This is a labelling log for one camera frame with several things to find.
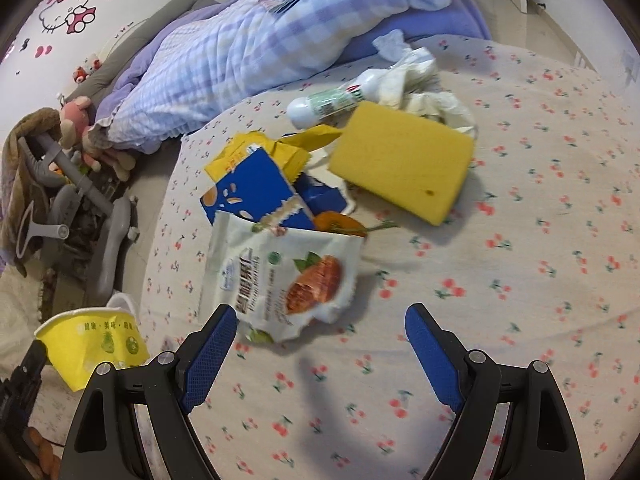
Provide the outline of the yellow paper cup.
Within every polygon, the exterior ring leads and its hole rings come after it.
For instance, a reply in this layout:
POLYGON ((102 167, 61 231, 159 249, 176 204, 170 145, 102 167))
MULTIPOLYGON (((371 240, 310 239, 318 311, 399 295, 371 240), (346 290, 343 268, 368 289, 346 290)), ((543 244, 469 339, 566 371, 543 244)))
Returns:
POLYGON ((148 362, 136 317, 126 309, 87 308, 55 315, 35 331, 54 369, 73 392, 86 388, 103 362, 116 370, 148 362))

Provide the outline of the white nut snack bag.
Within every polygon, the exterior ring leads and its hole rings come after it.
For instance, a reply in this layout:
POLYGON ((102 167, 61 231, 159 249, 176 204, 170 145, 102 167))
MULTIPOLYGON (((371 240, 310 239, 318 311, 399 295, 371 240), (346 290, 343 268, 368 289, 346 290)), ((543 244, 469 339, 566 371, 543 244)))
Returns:
POLYGON ((296 339, 314 322, 333 324, 352 304, 363 239, 263 226, 216 213, 198 314, 221 304, 264 339, 296 339))

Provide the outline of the blue cardboard box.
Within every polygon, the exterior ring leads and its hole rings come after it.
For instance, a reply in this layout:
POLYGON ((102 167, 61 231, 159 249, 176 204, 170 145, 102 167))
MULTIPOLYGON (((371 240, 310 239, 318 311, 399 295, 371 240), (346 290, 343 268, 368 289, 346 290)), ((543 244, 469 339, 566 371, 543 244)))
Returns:
POLYGON ((346 193, 309 174, 289 181, 263 148, 250 152, 224 172, 200 198, 210 222, 218 212, 263 226, 312 230, 322 212, 342 214, 348 209, 346 193))

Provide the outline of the yellow snack bag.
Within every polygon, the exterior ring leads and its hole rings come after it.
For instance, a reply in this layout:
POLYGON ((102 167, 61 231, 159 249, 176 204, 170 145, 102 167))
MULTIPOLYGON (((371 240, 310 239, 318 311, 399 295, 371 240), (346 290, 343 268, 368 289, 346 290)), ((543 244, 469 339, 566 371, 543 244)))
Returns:
POLYGON ((261 131, 238 133, 205 166, 205 172, 218 182, 254 151, 264 150, 282 174, 294 183, 311 159, 311 153, 336 141, 342 133, 342 130, 326 125, 314 126, 278 140, 268 138, 261 131))

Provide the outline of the white trash bin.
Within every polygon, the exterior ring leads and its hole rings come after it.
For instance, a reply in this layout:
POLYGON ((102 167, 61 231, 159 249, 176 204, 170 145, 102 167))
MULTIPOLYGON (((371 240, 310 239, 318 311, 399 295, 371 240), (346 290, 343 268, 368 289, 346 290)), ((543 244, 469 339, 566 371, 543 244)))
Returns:
POLYGON ((114 292, 107 301, 106 307, 107 309, 127 312, 132 316, 134 322, 139 322, 140 307, 136 303, 136 300, 129 294, 126 294, 126 292, 114 292))

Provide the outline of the brown plush blanket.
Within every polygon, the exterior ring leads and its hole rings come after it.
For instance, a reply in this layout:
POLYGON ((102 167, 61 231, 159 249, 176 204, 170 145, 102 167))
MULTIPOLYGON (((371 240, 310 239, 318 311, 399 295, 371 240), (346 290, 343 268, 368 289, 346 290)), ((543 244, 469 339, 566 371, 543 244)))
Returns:
POLYGON ((60 114, 54 108, 43 107, 24 116, 9 132, 1 150, 1 266, 14 266, 23 278, 27 276, 24 260, 16 255, 23 214, 35 202, 35 214, 44 218, 49 200, 44 187, 29 173, 27 156, 18 141, 43 133, 55 141, 61 137, 60 114))

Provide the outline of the yellow sponge block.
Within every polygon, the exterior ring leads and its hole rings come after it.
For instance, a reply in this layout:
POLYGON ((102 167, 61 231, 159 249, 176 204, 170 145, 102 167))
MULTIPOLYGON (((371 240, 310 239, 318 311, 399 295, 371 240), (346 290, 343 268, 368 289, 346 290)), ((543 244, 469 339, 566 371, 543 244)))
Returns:
POLYGON ((329 170, 439 226, 464 185, 474 148, 472 136, 440 122, 364 102, 344 125, 329 170))

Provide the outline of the pink plush monkey toy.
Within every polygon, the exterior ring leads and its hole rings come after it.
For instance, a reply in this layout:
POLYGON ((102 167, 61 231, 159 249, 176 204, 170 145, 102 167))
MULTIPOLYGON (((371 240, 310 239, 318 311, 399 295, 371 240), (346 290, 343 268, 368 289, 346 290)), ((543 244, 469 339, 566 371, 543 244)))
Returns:
POLYGON ((82 162, 94 172, 110 167, 119 181, 127 182, 136 160, 127 152, 115 150, 90 124, 92 102, 88 96, 78 96, 60 110, 60 144, 64 150, 78 151, 82 162))

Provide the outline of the small red white plush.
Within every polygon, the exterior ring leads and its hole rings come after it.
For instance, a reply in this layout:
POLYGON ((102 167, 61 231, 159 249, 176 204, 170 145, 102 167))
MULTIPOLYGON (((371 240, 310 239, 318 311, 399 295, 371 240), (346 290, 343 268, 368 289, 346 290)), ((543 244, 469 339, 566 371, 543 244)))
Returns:
POLYGON ((73 81, 81 84, 102 66, 101 60, 95 55, 87 56, 73 71, 73 81))

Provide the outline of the crumpled white paper wrapper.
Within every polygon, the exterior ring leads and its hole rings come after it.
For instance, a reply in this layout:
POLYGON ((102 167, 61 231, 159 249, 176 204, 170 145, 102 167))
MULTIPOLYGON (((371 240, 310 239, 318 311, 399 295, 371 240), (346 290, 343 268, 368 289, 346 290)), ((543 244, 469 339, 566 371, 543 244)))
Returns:
POLYGON ((440 122, 477 139, 473 114, 454 92, 442 86, 437 62, 429 50, 403 44, 379 50, 378 55, 390 62, 378 84, 378 104, 440 122))

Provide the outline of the white green-label bottle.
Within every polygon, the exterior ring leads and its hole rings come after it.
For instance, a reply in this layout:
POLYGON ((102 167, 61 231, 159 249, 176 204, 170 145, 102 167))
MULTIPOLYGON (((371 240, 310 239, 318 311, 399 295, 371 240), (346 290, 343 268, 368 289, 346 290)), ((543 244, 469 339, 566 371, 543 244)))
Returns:
POLYGON ((363 101, 376 102, 386 73, 382 68, 369 68, 344 86, 296 98, 286 108, 288 119, 295 128, 308 129, 335 115, 350 112, 363 101))

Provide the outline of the blue plaid quilt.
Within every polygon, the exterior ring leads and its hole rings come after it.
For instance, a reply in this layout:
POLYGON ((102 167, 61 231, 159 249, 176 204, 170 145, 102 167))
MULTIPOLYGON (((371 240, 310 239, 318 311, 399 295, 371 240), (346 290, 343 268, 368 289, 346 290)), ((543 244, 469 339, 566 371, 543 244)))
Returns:
POLYGON ((210 6, 139 52, 100 103, 88 138, 100 150, 151 154, 249 96, 326 70, 386 18, 451 1, 300 0, 282 13, 260 0, 210 6))

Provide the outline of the crumpled white tissue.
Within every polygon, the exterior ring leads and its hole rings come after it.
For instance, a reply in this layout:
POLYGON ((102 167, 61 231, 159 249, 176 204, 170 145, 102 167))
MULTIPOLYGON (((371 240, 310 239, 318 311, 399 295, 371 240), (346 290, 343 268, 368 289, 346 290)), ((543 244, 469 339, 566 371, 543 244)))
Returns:
POLYGON ((412 52, 412 47, 406 43, 404 33, 400 29, 394 29, 376 37, 372 41, 372 46, 383 60, 391 63, 399 62, 412 52))

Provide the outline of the purple blanket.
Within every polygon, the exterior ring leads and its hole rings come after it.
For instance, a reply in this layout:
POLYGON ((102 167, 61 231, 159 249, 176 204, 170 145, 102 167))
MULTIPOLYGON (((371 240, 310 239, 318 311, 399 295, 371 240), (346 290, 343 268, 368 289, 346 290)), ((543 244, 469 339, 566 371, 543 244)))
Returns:
MULTIPOLYGON (((183 18, 178 18, 178 20, 169 25, 178 25, 186 18, 201 18, 202 16, 210 18, 230 6, 230 4, 235 3, 235 1, 217 2, 212 6, 206 6, 186 14, 183 18)), ((426 12, 410 9, 404 13, 386 18, 376 25, 374 29, 371 29, 370 32, 354 38, 335 64, 340 66, 374 55, 375 48, 372 46, 372 41, 376 37, 385 35, 394 29, 400 29, 409 41, 436 35, 457 35, 480 39, 488 39, 490 37, 484 16, 477 9, 473 0, 452 0, 450 5, 442 10, 426 12)))

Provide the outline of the grey long pillow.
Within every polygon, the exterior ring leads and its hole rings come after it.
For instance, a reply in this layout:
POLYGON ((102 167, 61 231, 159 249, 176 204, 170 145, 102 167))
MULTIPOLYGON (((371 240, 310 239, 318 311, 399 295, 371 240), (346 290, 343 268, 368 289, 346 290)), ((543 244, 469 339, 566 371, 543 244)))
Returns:
POLYGON ((215 0, 169 0, 149 18, 132 24, 111 45, 101 67, 74 90, 58 94, 63 105, 78 96, 88 96, 98 105, 109 94, 115 81, 131 64, 134 57, 145 48, 167 25, 186 14, 217 4, 215 0))

